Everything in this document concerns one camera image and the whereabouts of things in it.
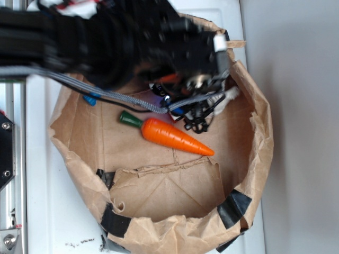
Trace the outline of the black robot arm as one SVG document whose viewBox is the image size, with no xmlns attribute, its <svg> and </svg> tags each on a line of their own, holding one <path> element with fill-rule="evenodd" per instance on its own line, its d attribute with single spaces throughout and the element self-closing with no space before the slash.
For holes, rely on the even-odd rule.
<svg viewBox="0 0 339 254">
<path fill-rule="evenodd" d="M 226 36 L 180 16 L 168 1 L 99 1 L 90 18 L 1 8 L 1 65 L 77 72 L 101 89 L 136 75 L 189 96 L 221 90 Z"/>
</svg>

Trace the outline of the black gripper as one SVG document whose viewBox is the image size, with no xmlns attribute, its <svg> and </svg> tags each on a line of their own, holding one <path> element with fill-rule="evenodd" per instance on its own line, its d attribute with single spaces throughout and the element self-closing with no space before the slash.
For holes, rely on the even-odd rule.
<svg viewBox="0 0 339 254">
<path fill-rule="evenodd" d="M 229 40 L 226 30 L 209 28 L 175 10 L 138 10 L 137 75 L 160 96 L 221 93 L 229 75 Z"/>
</svg>

